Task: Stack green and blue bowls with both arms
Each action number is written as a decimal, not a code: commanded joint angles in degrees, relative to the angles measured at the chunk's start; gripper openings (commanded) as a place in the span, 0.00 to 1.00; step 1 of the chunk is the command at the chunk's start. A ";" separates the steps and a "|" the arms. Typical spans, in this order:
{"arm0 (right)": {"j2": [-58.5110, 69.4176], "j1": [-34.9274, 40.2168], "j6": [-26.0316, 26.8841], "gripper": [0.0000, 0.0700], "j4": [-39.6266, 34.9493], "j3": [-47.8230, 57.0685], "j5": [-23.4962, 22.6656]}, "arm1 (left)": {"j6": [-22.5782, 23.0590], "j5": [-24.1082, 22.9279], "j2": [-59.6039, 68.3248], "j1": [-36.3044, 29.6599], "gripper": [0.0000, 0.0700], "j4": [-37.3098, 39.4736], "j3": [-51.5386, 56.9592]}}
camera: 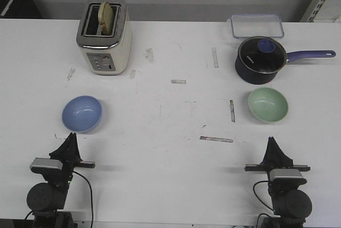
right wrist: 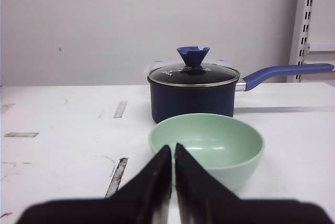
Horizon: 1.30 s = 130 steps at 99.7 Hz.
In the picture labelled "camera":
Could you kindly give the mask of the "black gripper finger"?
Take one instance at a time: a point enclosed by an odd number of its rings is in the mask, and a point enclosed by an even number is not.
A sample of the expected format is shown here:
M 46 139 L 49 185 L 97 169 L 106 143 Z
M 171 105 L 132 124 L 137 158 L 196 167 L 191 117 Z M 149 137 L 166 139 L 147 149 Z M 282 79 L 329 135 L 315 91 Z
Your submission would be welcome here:
M 81 161 L 76 134 L 71 135 L 71 155 L 73 161 Z
M 53 152 L 49 153 L 51 159 L 72 160 L 75 154 L 75 134 L 70 133 L 65 141 Z
M 275 154 L 273 153 L 274 144 L 275 144 L 274 137 L 272 137 L 272 136 L 269 137 L 267 147 L 266 147 L 266 151 L 265 151 L 263 160 L 261 162 L 262 165 L 272 165 L 275 163 Z
M 272 142 L 274 163 L 276 165 L 293 165 L 294 164 L 293 160 L 284 154 L 284 152 L 280 149 L 274 137 L 272 137 Z

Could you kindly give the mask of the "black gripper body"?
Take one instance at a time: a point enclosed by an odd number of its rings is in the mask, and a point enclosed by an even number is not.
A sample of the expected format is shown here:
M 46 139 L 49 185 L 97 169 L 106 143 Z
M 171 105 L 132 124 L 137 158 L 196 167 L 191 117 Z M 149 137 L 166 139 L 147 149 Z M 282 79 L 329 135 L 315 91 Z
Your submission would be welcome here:
M 293 165 L 292 167 L 274 167 L 261 164 L 246 164 L 244 171 L 246 172 L 270 172 L 273 169 L 296 169 L 300 172 L 309 172 L 311 170 L 308 165 Z
M 62 166 L 62 171 L 73 171 L 75 168 L 95 168 L 94 161 L 79 161 L 79 162 L 72 162 L 72 161 L 65 161 Z

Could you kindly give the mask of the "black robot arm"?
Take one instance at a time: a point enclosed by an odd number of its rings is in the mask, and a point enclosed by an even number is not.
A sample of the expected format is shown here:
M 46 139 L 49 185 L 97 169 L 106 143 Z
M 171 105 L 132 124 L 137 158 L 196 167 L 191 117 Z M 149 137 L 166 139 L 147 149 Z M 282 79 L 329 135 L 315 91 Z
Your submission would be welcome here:
M 28 192 L 26 202 L 29 214 L 34 216 L 32 227 L 77 227 L 72 213 L 63 211 L 70 183 L 76 174 L 83 178 L 90 189 L 91 224 L 94 222 L 93 190 L 89 180 L 75 168 L 94 168 L 95 162 L 80 157 L 77 134 L 70 133 L 49 158 L 35 158 L 30 170 L 41 174 L 44 182 L 34 185 Z
M 295 165 L 278 146 L 274 137 L 269 137 L 263 160 L 259 164 L 247 164 L 247 172 L 265 172 L 267 180 L 258 181 L 253 185 L 253 192 L 258 184 L 266 183 L 271 197 L 272 206 L 268 206 L 259 196 L 256 198 L 273 216 L 260 213 L 256 227 L 303 227 L 306 218 L 312 212 L 312 201 L 299 186 L 307 183 L 302 172 L 311 170 L 308 165 Z

